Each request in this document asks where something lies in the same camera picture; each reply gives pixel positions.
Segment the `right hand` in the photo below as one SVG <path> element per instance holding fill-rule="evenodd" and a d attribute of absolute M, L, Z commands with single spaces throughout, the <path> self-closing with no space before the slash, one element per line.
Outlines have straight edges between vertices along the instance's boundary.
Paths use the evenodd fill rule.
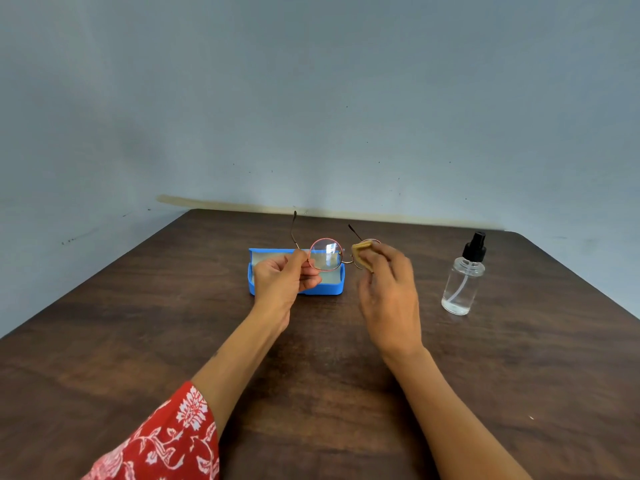
<path fill-rule="evenodd" d="M 400 251 L 377 242 L 360 256 L 374 271 L 365 271 L 358 285 L 360 310 L 371 341 L 385 362 L 420 354 L 424 346 L 411 261 Z"/>

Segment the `wooden table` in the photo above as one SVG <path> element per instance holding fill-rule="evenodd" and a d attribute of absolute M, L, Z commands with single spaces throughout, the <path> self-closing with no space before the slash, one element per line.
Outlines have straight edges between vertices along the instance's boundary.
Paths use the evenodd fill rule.
<path fill-rule="evenodd" d="M 74 478 L 215 352 L 252 306 L 249 247 L 291 217 L 192 210 L 0 340 L 0 477 Z M 415 268 L 423 338 L 453 389 L 537 479 L 640 478 L 640 322 L 516 233 L 488 232 L 471 314 L 440 306 L 466 229 L 354 222 Z M 347 222 L 296 237 L 350 245 Z M 344 293 L 301 296 L 221 441 L 223 478 L 436 477 Z"/>

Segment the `red floral sleeve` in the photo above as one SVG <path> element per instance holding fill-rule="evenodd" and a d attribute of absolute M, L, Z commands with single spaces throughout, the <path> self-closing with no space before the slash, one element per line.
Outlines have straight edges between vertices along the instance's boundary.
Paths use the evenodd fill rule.
<path fill-rule="evenodd" d="M 187 382 L 83 480 L 213 480 L 219 470 L 216 423 L 200 391 Z"/>

